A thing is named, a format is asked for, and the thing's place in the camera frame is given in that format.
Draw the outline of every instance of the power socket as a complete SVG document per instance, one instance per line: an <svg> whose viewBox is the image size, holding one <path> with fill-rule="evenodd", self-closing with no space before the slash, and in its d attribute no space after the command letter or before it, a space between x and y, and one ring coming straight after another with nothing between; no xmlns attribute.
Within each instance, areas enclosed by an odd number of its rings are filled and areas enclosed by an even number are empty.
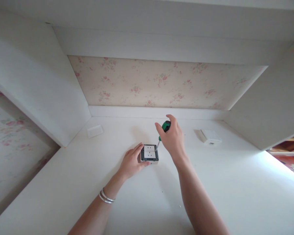
<svg viewBox="0 0 294 235"><path fill-rule="evenodd" d="M140 160L142 162L150 162L151 164L158 164L158 151L155 151L156 145L144 145L140 152Z"/></svg>

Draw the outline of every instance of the green screwdriver handle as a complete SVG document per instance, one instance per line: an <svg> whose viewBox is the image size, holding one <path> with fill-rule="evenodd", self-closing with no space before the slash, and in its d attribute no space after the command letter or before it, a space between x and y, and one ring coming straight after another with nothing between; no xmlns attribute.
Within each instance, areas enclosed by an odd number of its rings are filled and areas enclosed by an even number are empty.
<svg viewBox="0 0 294 235"><path fill-rule="evenodd" d="M167 132L170 129L170 126L171 126L171 122L165 121L162 125L162 129L164 130L164 132Z"/></svg>

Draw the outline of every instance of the floral wallpaper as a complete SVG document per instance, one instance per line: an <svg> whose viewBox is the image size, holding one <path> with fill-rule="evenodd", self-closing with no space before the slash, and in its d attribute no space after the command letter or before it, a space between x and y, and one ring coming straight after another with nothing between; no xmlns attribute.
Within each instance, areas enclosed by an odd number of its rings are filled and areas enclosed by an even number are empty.
<svg viewBox="0 0 294 235"><path fill-rule="evenodd" d="M89 105L228 110L264 66L68 56Z"/></svg>
<svg viewBox="0 0 294 235"><path fill-rule="evenodd" d="M28 172L42 168L58 149L0 92L0 202L15 191Z"/></svg>

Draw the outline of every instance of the bracelet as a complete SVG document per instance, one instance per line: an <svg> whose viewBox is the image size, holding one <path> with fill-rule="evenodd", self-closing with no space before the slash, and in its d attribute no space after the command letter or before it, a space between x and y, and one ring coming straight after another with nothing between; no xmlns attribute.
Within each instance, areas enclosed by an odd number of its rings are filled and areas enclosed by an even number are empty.
<svg viewBox="0 0 294 235"><path fill-rule="evenodd" d="M100 191L100 193L99 193L99 197L100 197L101 200L104 201L105 203L112 204L112 203L115 201L115 199L113 200L113 199L108 198L108 197L104 194L103 189Z"/></svg>
<svg viewBox="0 0 294 235"><path fill-rule="evenodd" d="M108 198L108 197L104 194L103 189L104 189L104 188L102 188L102 190L101 190L101 194L102 194L102 196L104 196L107 200L109 200L109 201L111 201L111 202L114 202L115 199L113 200L113 199Z"/></svg>
<svg viewBox="0 0 294 235"><path fill-rule="evenodd" d="M112 204L113 202L111 201L107 201L105 200L102 196L101 196L101 192L99 193L99 197L101 198L102 201L104 201L105 203L109 203L109 204Z"/></svg>

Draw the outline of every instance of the hand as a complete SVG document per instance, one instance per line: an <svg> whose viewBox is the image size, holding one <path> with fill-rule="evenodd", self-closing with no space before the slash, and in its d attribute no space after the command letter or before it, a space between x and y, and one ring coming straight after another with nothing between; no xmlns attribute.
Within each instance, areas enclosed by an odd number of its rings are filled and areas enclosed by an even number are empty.
<svg viewBox="0 0 294 235"><path fill-rule="evenodd" d="M143 147L144 145L140 143L134 149L130 149L126 152L118 170L118 173L124 177L125 180L141 171L142 168L150 165L150 162L138 162L138 155L140 155L140 151Z"/></svg>
<svg viewBox="0 0 294 235"><path fill-rule="evenodd" d="M155 123L155 125L164 147L170 153L174 164L177 166L189 159L185 153L184 135L176 118L171 114L168 114L167 117L171 121L170 129L167 132L164 132L159 123Z"/></svg>

